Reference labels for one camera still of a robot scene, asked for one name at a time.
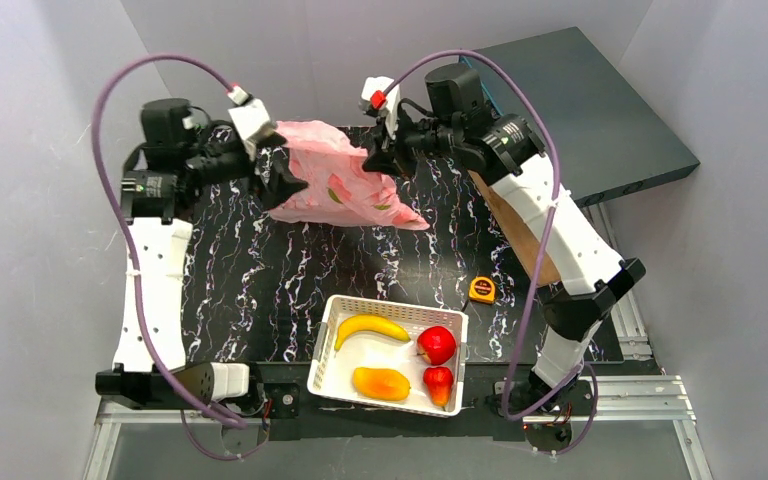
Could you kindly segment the pink plastic bag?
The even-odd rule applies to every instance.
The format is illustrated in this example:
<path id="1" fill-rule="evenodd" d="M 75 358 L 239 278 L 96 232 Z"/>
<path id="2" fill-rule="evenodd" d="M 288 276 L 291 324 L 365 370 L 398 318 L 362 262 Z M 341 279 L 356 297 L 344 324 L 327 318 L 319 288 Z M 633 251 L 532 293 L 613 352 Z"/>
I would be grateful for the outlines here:
<path id="1" fill-rule="evenodd" d="M 421 231 L 429 223 L 403 203 L 395 181 L 362 169 L 367 150 L 352 145 L 338 128 L 319 120 L 280 121 L 291 173 L 308 187 L 269 215 L 286 223 L 338 227 L 385 226 Z"/>

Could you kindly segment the yellow fake banana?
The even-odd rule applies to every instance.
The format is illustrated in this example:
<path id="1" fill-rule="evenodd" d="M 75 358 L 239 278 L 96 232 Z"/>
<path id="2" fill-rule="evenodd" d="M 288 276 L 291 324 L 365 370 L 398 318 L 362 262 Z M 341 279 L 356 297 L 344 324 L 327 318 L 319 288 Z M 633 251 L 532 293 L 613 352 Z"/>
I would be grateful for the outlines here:
<path id="1" fill-rule="evenodd" d="M 384 335 L 403 343 L 410 341 L 409 333 L 394 321 L 377 315 L 362 314 L 349 317 L 338 326 L 334 349 L 339 351 L 352 335 L 363 332 Z"/>

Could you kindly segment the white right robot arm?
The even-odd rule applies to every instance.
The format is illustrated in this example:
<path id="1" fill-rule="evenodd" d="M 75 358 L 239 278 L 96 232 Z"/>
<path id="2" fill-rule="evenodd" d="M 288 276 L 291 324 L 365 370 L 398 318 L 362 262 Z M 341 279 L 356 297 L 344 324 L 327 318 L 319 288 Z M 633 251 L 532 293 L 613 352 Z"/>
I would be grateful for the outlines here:
<path id="1" fill-rule="evenodd" d="M 535 267 L 550 259 L 560 286 L 542 303 L 547 332 L 528 380 L 514 385 L 508 374 L 500 411 L 509 418 L 522 408 L 552 408 L 578 377 L 592 337 L 614 305 L 645 275 L 638 259 L 624 259 L 592 227 L 560 182 L 555 149 L 516 114 L 497 116 L 477 70 L 454 63 L 425 77 L 431 107 L 422 119 L 406 112 L 388 77 L 366 79 L 360 104 L 375 118 L 367 172 L 409 179 L 420 160 L 448 157 L 475 173 L 517 214 L 538 240 Z"/>

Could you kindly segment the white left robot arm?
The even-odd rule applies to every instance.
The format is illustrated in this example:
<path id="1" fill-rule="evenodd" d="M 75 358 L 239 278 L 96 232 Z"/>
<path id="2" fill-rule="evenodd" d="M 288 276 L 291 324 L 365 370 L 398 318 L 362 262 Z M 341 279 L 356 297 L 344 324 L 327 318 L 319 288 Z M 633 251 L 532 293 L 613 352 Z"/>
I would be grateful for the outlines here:
<path id="1" fill-rule="evenodd" d="M 182 98 L 146 103 L 144 141 L 123 164 L 119 213 L 133 244 L 120 339 L 112 366 L 97 373 L 98 394 L 135 410 L 188 409 L 259 400 L 245 363 L 190 363 L 182 341 L 182 295 L 190 216 L 211 186 L 237 181 L 261 206 L 275 208 L 307 187 L 288 167 L 258 167 L 262 148 L 286 139 L 259 99 L 230 109 L 230 118 L 196 119 Z"/>

